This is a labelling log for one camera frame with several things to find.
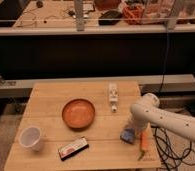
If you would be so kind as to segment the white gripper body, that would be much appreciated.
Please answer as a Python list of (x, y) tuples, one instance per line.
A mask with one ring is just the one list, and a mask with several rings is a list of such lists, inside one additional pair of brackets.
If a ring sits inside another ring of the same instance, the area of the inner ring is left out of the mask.
[(139, 136), (148, 126), (147, 121), (136, 119), (133, 116), (129, 117), (124, 130), (130, 135)]

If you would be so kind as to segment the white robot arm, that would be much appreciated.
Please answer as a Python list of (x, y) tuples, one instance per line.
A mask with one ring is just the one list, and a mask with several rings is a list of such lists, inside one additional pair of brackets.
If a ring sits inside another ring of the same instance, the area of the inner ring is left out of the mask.
[(131, 115), (125, 129), (136, 135), (153, 123), (195, 143), (195, 117), (169, 112), (159, 105), (160, 100), (153, 93), (139, 97), (130, 106)]

